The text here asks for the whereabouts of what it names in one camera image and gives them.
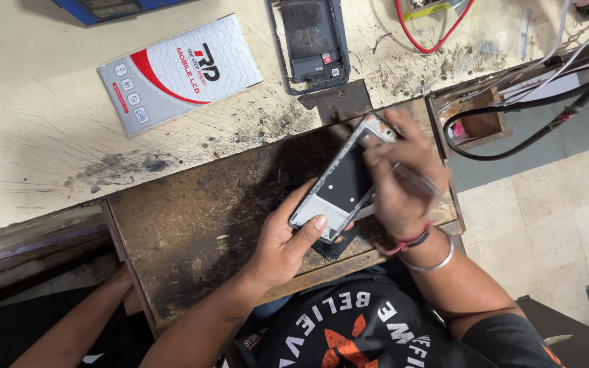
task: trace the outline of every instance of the red wire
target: red wire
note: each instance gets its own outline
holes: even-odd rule
[[[449,29],[449,31],[447,32],[446,35],[444,35],[444,37],[442,38],[442,40],[440,40],[440,42],[435,45],[433,48],[424,48],[422,46],[420,46],[419,43],[417,43],[417,41],[415,41],[415,39],[413,38],[413,36],[410,34],[410,32],[408,31],[408,29],[406,28],[405,22],[404,22],[404,17],[401,15],[401,5],[399,4],[399,0],[395,0],[396,4],[397,4],[397,15],[399,16],[399,23],[401,23],[401,28],[404,29],[404,32],[406,34],[406,37],[408,37],[408,39],[410,40],[410,42],[412,42],[413,46],[415,46],[419,51],[423,52],[424,54],[430,54],[434,51],[437,51],[442,44],[447,40],[447,38],[449,38],[449,36],[452,34],[452,32],[454,31],[454,29],[456,27],[458,27],[458,24],[460,23],[460,21],[463,20],[463,18],[465,17],[465,14],[467,14],[467,12],[469,11],[470,7],[472,7],[472,4],[474,3],[474,0],[469,0],[469,4],[467,4],[467,8],[465,8],[465,10],[463,11],[462,14],[460,14],[460,16],[458,17],[458,20],[456,20],[456,22],[454,23],[454,26],[452,27],[452,29]]]

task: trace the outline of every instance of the wooden desk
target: wooden desk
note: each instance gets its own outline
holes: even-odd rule
[[[527,60],[471,46],[480,0],[432,55],[411,49],[393,0],[343,0],[351,80],[380,108],[540,58],[561,2],[522,3],[533,10]],[[128,139],[95,68],[229,13],[265,81]],[[409,28],[429,47],[456,18]],[[574,18],[569,34],[584,26]],[[274,50],[265,0],[192,1],[89,28],[48,0],[0,0],[0,228],[320,128],[317,110],[284,90]]]
[[[423,99],[397,108],[412,113],[435,141]],[[341,129],[318,129],[107,197],[113,238],[137,275],[145,312],[158,333],[249,259],[267,216],[254,199],[274,173],[286,168],[302,181],[321,174],[344,142]],[[431,219],[451,234],[462,232],[450,193]],[[338,261],[309,249],[298,276],[267,292],[259,304],[384,261],[372,247],[389,241],[380,224],[367,217],[357,226],[359,235]]]

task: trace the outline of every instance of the hand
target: hand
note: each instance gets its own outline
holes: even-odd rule
[[[283,285],[295,277],[304,253],[319,239],[327,225],[324,215],[313,217],[297,231],[288,224],[290,215],[316,180],[310,180],[290,193],[276,211],[267,216],[262,226],[256,251],[244,266],[243,272],[251,275],[255,282],[266,289]]]
[[[406,140],[385,143],[365,151],[363,157],[376,186],[375,216],[395,239],[419,234],[427,214],[439,198],[431,197],[393,171],[396,163],[429,178],[443,193],[451,171],[433,154],[433,145],[407,111],[386,110],[386,121]]]
[[[120,267],[120,269],[117,270],[106,283],[121,285],[123,288],[131,288],[133,286],[133,277],[131,277],[131,272],[126,265],[126,262],[122,262],[122,267]]]

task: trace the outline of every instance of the rp logo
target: rp logo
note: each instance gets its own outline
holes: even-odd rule
[[[199,66],[200,66],[201,70],[204,71],[203,76],[206,79],[210,80],[211,82],[215,82],[217,79],[219,79],[219,70],[214,65],[215,60],[213,59],[213,55],[211,55],[211,51],[208,49],[208,45],[205,43],[202,45],[203,45],[203,50],[206,52],[206,57],[199,60]],[[203,56],[203,52],[195,51],[194,55],[195,56]]]

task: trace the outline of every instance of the silver bangle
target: silver bangle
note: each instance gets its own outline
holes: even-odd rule
[[[399,257],[399,260],[402,261],[408,268],[410,268],[411,270],[415,270],[415,271],[433,271],[433,270],[437,270],[440,267],[446,265],[447,263],[449,263],[449,260],[452,258],[452,255],[454,255],[454,243],[452,243],[451,241],[449,241],[449,255],[446,257],[446,259],[444,261],[442,261],[442,263],[440,264],[436,264],[435,266],[431,266],[431,267],[417,267],[417,266],[413,266],[412,264],[406,262],[406,260],[404,260],[404,256],[403,256],[403,252],[398,252],[397,253],[397,257]]]

